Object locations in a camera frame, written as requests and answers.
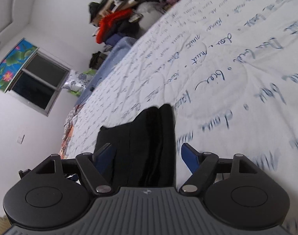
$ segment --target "window frame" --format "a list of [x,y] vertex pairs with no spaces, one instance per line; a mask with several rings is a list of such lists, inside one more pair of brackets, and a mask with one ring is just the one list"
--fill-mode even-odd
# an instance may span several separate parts
[[[30,71],[28,71],[26,69],[26,67],[29,65],[29,63],[34,59],[35,56],[41,56],[42,58],[44,58],[45,60],[53,63],[54,65],[66,70],[65,76],[62,78],[61,82],[59,83],[59,85],[57,87],[51,85],[50,83],[44,81],[43,79],[39,78],[38,76],[36,76],[35,74],[31,73]],[[34,51],[34,53],[28,58],[28,60],[26,60],[26,62],[22,65],[21,69],[17,72],[17,74],[14,77],[14,80],[11,82],[11,84],[8,86],[7,89],[7,93],[9,93],[11,96],[13,96],[14,98],[16,98],[17,100],[19,100],[21,103],[27,105],[28,107],[36,110],[37,112],[45,115],[45,116],[49,116],[50,111],[53,108],[53,105],[57,99],[57,97],[59,96],[61,89],[62,89],[62,85],[65,82],[65,80],[67,79],[68,75],[69,75],[70,69],[68,67],[66,67],[65,65],[63,65],[61,62],[58,62],[57,59],[53,59],[52,57],[50,57],[49,55],[45,54],[42,50],[40,50],[39,48],[37,50]],[[19,95],[18,93],[16,93],[15,91],[12,91],[13,86],[16,84],[17,80],[20,78],[22,73],[26,73],[29,76],[33,77],[34,79],[36,79],[37,81],[41,82],[42,84],[50,87],[51,89],[54,90],[54,94],[52,95],[50,101],[48,102],[48,105],[46,107],[46,109],[42,109],[39,106],[35,105],[33,102],[27,100],[26,98],[24,98],[23,96]]]

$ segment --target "window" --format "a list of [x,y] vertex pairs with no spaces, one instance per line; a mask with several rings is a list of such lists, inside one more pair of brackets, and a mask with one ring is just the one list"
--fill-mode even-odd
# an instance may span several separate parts
[[48,115],[69,70],[36,52],[19,71],[10,93],[33,109]]

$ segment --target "logo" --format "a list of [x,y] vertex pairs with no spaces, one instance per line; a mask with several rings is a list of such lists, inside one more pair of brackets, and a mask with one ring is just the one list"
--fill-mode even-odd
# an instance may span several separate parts
[[149,190],[149,189],[146,189],[146,190],[144,190],[144,191],[142,191],[143,193],[145,193],[146,195],[148,195],[148,194],[150,194],[150,193],[152,193],[152,191],[151,190]]

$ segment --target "metal bolt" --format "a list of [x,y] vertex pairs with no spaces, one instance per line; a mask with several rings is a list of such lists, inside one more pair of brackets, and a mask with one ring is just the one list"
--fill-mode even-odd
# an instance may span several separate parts
[[184,185],[182,188],[181,188],[185,193],[194,193],[195,191],[198,190],[198,188],[193,185],[193,184],[187,184],[187,185]]
[[112,188],[108,185],[100,185],[96,188],[98,193],[108,193],[112,190]]

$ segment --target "blue panel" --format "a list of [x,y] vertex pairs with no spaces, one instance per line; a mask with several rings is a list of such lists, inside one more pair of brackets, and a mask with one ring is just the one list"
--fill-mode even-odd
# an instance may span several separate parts
[[101,150],[101,152],[98,153],[98,156],[94,161],[94,166],[101,175],[104,173],[105,169],[108,167],[111,161],[113,161],[115,154],[116,148],[111,144],[109,144],[105,149]]
[[197,151],[195,149],[191,149],[192,147],[184,143],[181,146],[181,158],[191,171],[191,173],[194,173],[198,168],[199,168],[199,160],[198,160],[198,155]]

